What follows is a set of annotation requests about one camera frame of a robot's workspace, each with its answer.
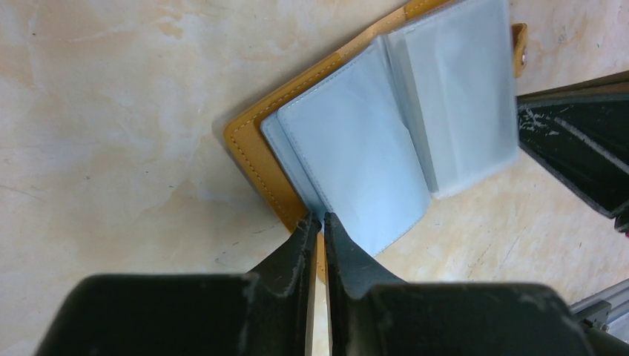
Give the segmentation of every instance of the black object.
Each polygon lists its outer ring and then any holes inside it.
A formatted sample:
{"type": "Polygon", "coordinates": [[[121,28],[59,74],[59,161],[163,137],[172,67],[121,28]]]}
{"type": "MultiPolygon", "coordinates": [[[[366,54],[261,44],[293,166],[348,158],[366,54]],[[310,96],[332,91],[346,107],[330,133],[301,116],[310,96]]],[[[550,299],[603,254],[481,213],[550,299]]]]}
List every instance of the black object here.
{"type": "MultiPolygon", "coordinates": [[[[247,274],[90,277],[37,354],[310,355],[319,229],[305,217],[247,274]]],[[[332,356],[593,355],[548,287],[405,283],[334,214],[325,235],[332,356]]]]}
{"type": "Polygon", "coordinates": [[[629,71],[521,96],[518,117],[540,165],[600,214],[629,212],[629,71]]]}

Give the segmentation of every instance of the marble surface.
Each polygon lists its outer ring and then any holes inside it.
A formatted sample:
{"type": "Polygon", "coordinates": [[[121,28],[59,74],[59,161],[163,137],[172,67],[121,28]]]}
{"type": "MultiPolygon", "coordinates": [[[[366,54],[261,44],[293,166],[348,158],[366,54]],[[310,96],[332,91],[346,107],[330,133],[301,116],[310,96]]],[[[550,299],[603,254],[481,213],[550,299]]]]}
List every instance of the marble surface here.
{"type": "MultiPolygon", "coordinates": [[[[0,1],[0,355],[37,346],[107,272],[246,271],[288,236],[225,123],[401,0],[0,1]]],[[[629,1],[514,0],[527,93],[629,69],[629,1]]],[[[572,303],[629,277],[629,240],[530,158],[378,256],[408,280],[527,280],[572,303]]],[[[327,353],[317,283],[314,353],[327,353]]]]}

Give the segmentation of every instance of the beige surface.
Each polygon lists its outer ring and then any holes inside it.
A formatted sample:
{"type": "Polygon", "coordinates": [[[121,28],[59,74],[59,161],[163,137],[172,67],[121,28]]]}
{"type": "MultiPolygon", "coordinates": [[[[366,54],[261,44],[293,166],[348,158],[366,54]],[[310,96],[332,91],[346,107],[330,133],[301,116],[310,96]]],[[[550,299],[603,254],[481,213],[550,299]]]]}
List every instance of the beige surface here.
{"type": "MultiPolygon", "coordinates": [[[[629,1],[512,1],[520,93],[629,69],[629,1]]],[[[402,1],[0,1],[0,355],[31,353],[99,272],[234,272],[284,231],[225,122],[402,1]]],[[[378,259],[408,280],[532,280],[575,302],[629,240],[525,155],[378,259]]],[[[327,350],[317,287],[315,355],[327,350]]]]}

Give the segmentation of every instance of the leather stitching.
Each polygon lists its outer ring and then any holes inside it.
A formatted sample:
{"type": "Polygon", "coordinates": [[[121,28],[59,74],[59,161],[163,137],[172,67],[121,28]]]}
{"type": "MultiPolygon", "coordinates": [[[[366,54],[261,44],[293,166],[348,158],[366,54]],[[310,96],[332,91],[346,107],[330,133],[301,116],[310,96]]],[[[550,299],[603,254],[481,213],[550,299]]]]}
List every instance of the leather stitching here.
{"type": "MultiPolygon", "coordinates": [[[[390,24],[391,22],[399,19],[402,16],[406,16],[409,13],[411,13],[412,11],[416,10],[418,7],[420,7],[423,4],[426,4],[428,2],[428,0],[423,0],[422,2],[420,2],[419,4],[415,5],[412,9],[410,10],[405,10],[404,13],[400,14],[399,16],[396,16],[393,19],[390,19],[389,21],[387,21],[385,24],[382,24],[380,27],[376,28],[375,32],[378,32],[380,30],[382,30],[385,26],[387,26],[388,24],[390,24]]],[[[245,161],[247,162],[247,165],[249,166],[249,169],[251,170],[251,172],[253,172],[253,174],[255,174],[256,178],[260,181],[260,183],[262,184],[262,187],[264,188],[264,190],[266,191],[266,193],[269,194],[269,196],[271,197],[271,200],[273,200],[273,203],[280,209],[280,211],[282,212],[282,215],[287,219],[290,220],[290,217],[288,215],[288,213],[286,213],[286,210],[284,210],[284,207],[280,204],[280,202],[277,201],[277,199],[275,198],[275,195],[273,195],[273,193],[269,190],[269,187],[266,186],[266,184],[264,183],[264,181],[262,180],[262,178],[260,177],[260,175],[258,174],[258,172],[255,170],[254,166],[251,164],[251,161],[249,161],[249,158],[247,158],[247,155],[245,154],[245,152],[243,151],[243,149],[238,145],[238,142],[236,142],[236,139],[234,138],[234,135],[236,134],[236,132],[240,131],[241,128],[244,128],[245,126],[249,125],[250,123],[252,123],[259,115],[261,115],[262,113],[265,113],[267,111],[269,111],[271,108],[273,108],[278,102],[282,102],[286,97],[292,95],[295,91],[299,90],[299,88],[303,87],[304,85],[306,85],[307,83],[311,82],[312,80],[314,80],[315,78],[317,78],[318,76],[321,75],[321,73],[327,71],[329,68],[331,68],[333,65],[336,65],[338,62],[341,61],[341,59],[345,58],[346,56],[348,56],[350,53],[352,53],[356,48],[360,47],[361,45],[363,45],[365,42],[370,41],[370,40],[362,40],[360,42],[358,42],[354,47],[352,47],[350,50],[348,50],[347,52],[345,52],[345,54],[343,54],[342,56],[339,57],[339,59],[333,61],[332,63],[330,63],[327,67],[325,67],[324,69],[316,72],[313,76],[311,76],[309,79],[305,80],[304,82],[302,82],[301,84],[299,84],[297,87],[295,87],[293,90],[291,90],[290,92],[288,92],[287,94],[283,95],[282,97],[280,97],[279,99],[275,100],[274,102],[272,102],[271,104],[269,104],[266,108],[262,109],[259,113],[256,113],[252,118],[250,118],[249,120],[247,120],[247,122],[245,122],[244,124],[242,124],[241,126],[239,126],[238,128],[235,128],[234,131],[231,133],[230,135],[230,139],[231,142],[234,144],[234,146],[236,147],[236,149],[240,152],[241,155],[243,155],[243,158],[245,159],[245,161]]]]}

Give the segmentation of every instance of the wallet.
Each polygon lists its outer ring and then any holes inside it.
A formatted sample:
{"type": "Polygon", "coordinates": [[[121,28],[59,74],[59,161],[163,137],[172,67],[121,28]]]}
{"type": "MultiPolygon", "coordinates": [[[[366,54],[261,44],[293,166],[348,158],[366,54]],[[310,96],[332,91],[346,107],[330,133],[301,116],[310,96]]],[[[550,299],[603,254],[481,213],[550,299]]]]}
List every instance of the wallet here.
{"type": "Polygon", "coordinates": [[[516,158],[526,25],[508,10],[411,1],[230,122],[228,147],[290,231],[332,211],[375,255],[516,158]]]}

